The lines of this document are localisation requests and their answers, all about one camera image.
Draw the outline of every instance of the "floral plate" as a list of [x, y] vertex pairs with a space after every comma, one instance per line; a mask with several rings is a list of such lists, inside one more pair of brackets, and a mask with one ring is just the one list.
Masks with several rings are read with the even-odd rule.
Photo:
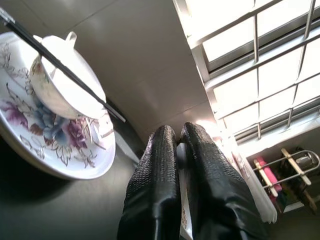
[[[109, 115], [70, 120], [46, 108], [33, 91], [29, 69], [37, 52], [12, 32], [0, 35], [0, 134], [35, 167], [64, 179], [93, 179], [116, 152]], [[96, 129], [91, 141], [90, 131]]]

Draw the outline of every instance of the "white wall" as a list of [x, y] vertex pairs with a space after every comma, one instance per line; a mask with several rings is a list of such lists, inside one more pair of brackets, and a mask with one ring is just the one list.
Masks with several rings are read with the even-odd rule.
[[186, 121], [213, 121], [172, 0], [0, 0], [0, 6], [41, 37], [75, 31], [75, 48], [144, 141], [163, 124], [180, 135]]

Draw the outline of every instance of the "textured black leather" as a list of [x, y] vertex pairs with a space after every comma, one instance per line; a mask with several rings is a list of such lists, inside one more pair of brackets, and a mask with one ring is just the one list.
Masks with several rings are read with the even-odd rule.
[[205, 129], [187, 122], [181, 141], [187, 149], [193, 239], [267, 239], [248, 186]]
[[161, 126], [150, 137], [132, 175], [118, 227], [118, 240], [178, 240], [181, 196], [176, 136]]

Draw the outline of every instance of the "saucer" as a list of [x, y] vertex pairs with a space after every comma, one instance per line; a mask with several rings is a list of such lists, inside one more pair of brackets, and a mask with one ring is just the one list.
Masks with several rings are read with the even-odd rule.
[[[70, 120], [37, 98], [29, 69], [37, 52], [12, 32], [0, 35], [0, 134], [26, 161], [64, 179], [94, 179], [111, 167], [116, 152], [109, 115]], [[90, 130], [98, 134], [91, 141]]]

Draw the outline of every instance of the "window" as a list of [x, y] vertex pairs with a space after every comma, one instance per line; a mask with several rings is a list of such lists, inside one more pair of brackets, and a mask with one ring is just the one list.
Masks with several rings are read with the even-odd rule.
[[319, 111], [320, 0], [175, 4], [215, 119], [236, 139]]

